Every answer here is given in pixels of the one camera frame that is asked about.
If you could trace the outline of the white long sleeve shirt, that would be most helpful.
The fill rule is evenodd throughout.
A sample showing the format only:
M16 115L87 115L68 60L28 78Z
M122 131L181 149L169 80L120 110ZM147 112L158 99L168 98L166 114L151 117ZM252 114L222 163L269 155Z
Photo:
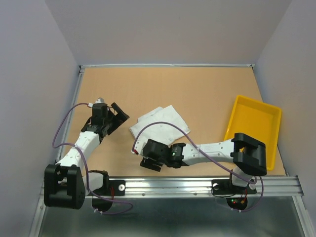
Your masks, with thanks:
M171 125L159 123L152 125L142 132L142 134L139 136L139 139L145 142L148 139L152 139L166 145L171 145L173 142L184 136L172 125L177 126L186 134L191 132L186 122L182 119L182 117L172 105L169 105L165 108L157 107L152 111L142 115L138 118L138 122L131 126L129 130L132 135L136 137L141 129L143 129L146 125L159 121L168 122Z

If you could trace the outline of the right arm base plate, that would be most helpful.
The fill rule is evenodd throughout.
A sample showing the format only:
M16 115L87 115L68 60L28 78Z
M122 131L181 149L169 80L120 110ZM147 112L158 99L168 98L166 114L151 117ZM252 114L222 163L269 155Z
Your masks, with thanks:
M257 194L256 188L239 187L229 179L218 179L212 182L211 194L216 198L224 198L228 207L243 212L248 206L248 196Z

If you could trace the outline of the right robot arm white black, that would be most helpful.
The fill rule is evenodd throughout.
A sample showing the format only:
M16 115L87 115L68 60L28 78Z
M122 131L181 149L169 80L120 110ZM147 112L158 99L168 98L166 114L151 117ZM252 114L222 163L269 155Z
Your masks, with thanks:
M140 165L159 172L163 165L170 168L213 162L225 167L223 162L233 163L227 187L238 193L257 176L267 175L266 145L244 133L219 143L193 145L176 143L166 145L152 139L137 141L134 152L143 157Z

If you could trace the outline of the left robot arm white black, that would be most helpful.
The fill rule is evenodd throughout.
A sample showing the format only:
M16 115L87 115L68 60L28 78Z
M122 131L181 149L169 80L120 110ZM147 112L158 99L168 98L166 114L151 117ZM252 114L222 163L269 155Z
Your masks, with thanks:
M114 202L115 187L106 171L88 170L87 159L106 136L129 119L129 115L116 103L108 105L101 98L87 106L92 109L92 114L80 130L76 142L68 144L71 148L63 158L45 168L44 204L80 209L87 195L98 197L98 194L109 194L110 198L103 199L96 209L105 213Z

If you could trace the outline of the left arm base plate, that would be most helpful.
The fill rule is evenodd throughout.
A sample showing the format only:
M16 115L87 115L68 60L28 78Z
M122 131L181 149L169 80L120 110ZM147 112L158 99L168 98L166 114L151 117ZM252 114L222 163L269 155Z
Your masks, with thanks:
M101 187L93 192L99 196L103 196L106 199L114 199L115 197L122 197L125 195L126 182L124 180L110 180L108 186ZM94 212L104 214L109 211L114 211L116 203L100 199L93 194L89 194L92 197L91 205Z

